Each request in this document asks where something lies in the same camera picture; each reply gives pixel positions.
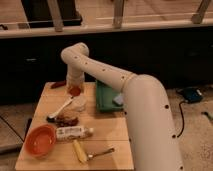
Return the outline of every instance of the small object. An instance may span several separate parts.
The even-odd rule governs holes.
[[[68,126],[56,129],[57,140],[71,140],[76,138],[86,138],[93,135],[93,128],[86,128],[84,126]]]
[[[57,82],[53,83],[50,86],[50,88],[54,89],[54,88],[58,88],[58,87],[61,87],[61,86],[64,86],[64,85],[66,85],[66,80],[64,80],[64,81],[57,81]]]
[[[185,100],[187,100],[188,103],[200,102],[203,99],[202,93],[197,88],[184,88],[179,91],[179,93],[184,97]]]
[[[55,112],[51,113],[50,115],[47,116],[46,120],[47,122],[55,122],[55,117],[67,106],[73,101],[73,96],[69,97],[65,103]]]
[[[68,93],[72,96],[79,96],[81,94],[81,89],[78,86],[73,86]]]
[[[122,95],[122,93],[119,93],[117,96],[115,96],[115,98],[113,99],[113,102],[115,104],[117,104],[118,106],[122,106],[123,105],[123,95]]]
[[[28,134],[25,149],[33,157],[42,157],[53,149],[55,141],[55,128],[45,124],[33,129]]]
[[[115,151],[114,148],[109,148],[108,150],[102,151],[102,152],[100,152],[100,153],[88,154],[88,155],[87,155],[87,156],[88,156],[88,160],[91,160],[91,159],[93,159],[94,157],[97,157],[97,156],[101,156],[101,155],[104,155],[104,154],[112,153],[112,152],[114,152],[114,151]]]
[[[206,115],[210,121],[213,121],[213,113],[209,113],[209,112],[206,112],[206,111],[201,112],[201,113],[203,115]]]
[[[69,117],[69,116],[64,116],[58,115],[55,118],[55,123],[59,127],[65,127],[65,126],[76,126],[78,124],[78,117]]]
[[[78,160],[81,163],[86,163],[88,161],[88,157],[86,152],[84,151],[83,147],[81,146],[81,144],[78,142],[78,140],[74,140],[73,141],[73,146],[75,149],[75,152],[77,154]]]
[[[81,144],[78,142],[78,140],[74,140],[73,145],[74,145],[74,149],[75,149],[75,152],[77,154],[77,157],[78,157],[78,159],[81,163],[86,163],[87,161],[93,159],[94,157],[101,156],[101,155],[108,154],[108,153],[112,153],[112,152],[115,151],[114,148],[109,148],[108,150],[102,151],[100,153],[87,154],[85,152],[85,150],[83,149],[83,147],[81,146]]]
[[[73,100],[71,109],[73,111],[82,112],[85,109],[85,105],[86,105],[86,98],[83,94],[80,94]]]

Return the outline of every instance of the railing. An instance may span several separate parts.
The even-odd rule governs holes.
[[[0,38],[212,26],[213,4],[211,0],[2,0],[0,25]]]

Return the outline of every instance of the metal tool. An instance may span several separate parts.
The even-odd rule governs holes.
[[[94,157],[105,155],[115,151],[114,148],[109,148],[106,151],[102,151],[96,154],[87,154],[77,139],[73,140],[73,146],[77,154],[78,160],[81,163],[86,163],[87,161],[93,159]]]
[[[100,152],[100,153],[96,153],[96,154],[87,154],[87,157],[88,157],[88,160],[91,160],[91,159],[93,159],[94,157],[101,156],[101,155],[108,154],[108,153],[112,153],[112,152],[114,152],[114,151],[115,151],[114,148],[109,148],[108,150],[102,151],[102,152]]]

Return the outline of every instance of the orange object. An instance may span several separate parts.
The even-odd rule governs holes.
[[[73,97],[79,96],[81,94],[81,89],[78,86],[73,86],[69,90],[69,94],[71,94]]]
[[[41,157],[53,149],[55,141],[55,128],[50,124],[45,124],[29,133],[25,141],[25,149],[30,155]]]

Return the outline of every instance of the brush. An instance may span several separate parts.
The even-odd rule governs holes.
[[[112,153],[115,151],[114,148],[109,148],[108,150],[102,151],[100,153],[87,154],[77,139],[73,140],[73,145],[74,145],[74,149],[77,154],[77,157],[81,163],[86,163],[87,161],[93,159],[94,157]]]
[[[74,97],[79,96],[81,94],[81,89],[78,86],[73,86],[70,90],[69,90],[69,94],[71,95],[71,97],[69,97],[65,103],[55,112],[51,113],[50,115],[47,116],[46,120],[47,122],[55,122],[55,117],[67,106],[69,105]]]
[[[73,101],[73,96],[69,97],[65,103],[55,112],[51,113],[50,115],[47,116],[46,120],[47,122],[55,122],[55,117],[58,116],[58,114],[66,107],[68,106],[71,102]]]

